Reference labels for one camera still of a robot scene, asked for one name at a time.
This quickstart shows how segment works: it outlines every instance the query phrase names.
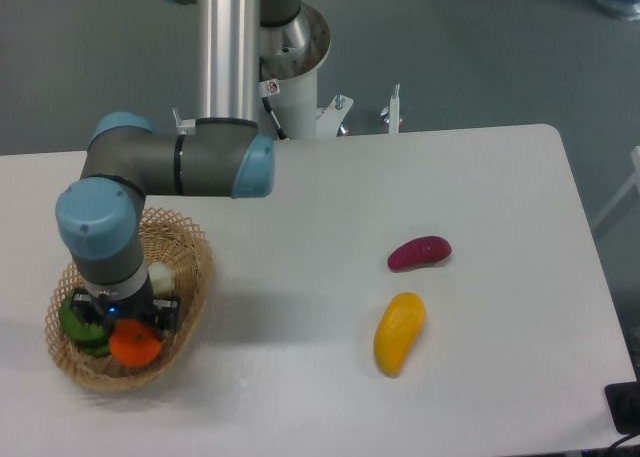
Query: wicker basket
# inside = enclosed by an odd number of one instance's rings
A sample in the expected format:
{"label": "wicker basket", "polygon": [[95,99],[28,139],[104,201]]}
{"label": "wicker basket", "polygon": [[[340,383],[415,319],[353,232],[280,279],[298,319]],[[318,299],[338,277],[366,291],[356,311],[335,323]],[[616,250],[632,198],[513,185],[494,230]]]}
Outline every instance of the wicker basket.
{"label": "wicker basket", "polygon": [[58,282],[45,318],[49,354],[74,382],[94,390],[117,391],[141,387],[158,379],[175,361],[202,315],[212,278],[209,243],[197,224],[171,210],[145,209],[140,223],[142,247],[150,265],[161,261],[175,273],[172,294],[182,298],[180,330],[168,338],[160,355],[143,367],[128,368],[111,356],[92,357],[80,350],[60,328],[58,310],[69,291],[82,286],[71,262]]}

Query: white table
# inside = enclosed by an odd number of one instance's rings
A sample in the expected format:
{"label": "white table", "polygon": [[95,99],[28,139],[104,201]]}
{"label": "white table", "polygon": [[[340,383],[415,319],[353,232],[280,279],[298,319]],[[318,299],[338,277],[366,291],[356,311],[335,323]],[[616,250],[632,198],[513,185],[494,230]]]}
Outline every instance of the white table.
{"label": "white table", "polygon": [[[0,158],[0,455],[499,456],[604,447],[603,387],[634,373],[558,133],[548,126],[285,142],[267,199],[154,197],[202,225],[219,280],[191,349],[127,395],[53,365],[69,261],[59,193],[84,154]],[[441,267],[392,274],[421,235]],[[389,300],[428,323],[375,367]]]}

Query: metal bracket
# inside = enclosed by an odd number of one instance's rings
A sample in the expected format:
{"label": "metal bracket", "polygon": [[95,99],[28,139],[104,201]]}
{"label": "metal bracket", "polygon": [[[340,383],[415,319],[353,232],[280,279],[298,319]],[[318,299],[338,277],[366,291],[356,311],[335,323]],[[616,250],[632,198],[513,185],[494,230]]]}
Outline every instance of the metal bracket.
{"label": "metal bracket", "polygon": [[338,94],[326,109],[318,109],[316,137],[324,139],[348,135],[349,131],[344,127],[343,121],[352,106],[353,99]]}
{"label": "metal bracket", "polygon": [[609,202],[598,212],[591,222],[591,233],[595,240],[600,239],[618,222],[618,220],[640,198],[640,147],[631,151],[634,172],[624,184],[613,194]]}
{"label": "metal bracket", "polygon": [[180,118],[180,114],[178,113],[178,109],[174,107],[173,109],[173,119],[176,122],[176,130],[180,135],[194,135],[196,133],[196,119],[187,119],[182,120]]}

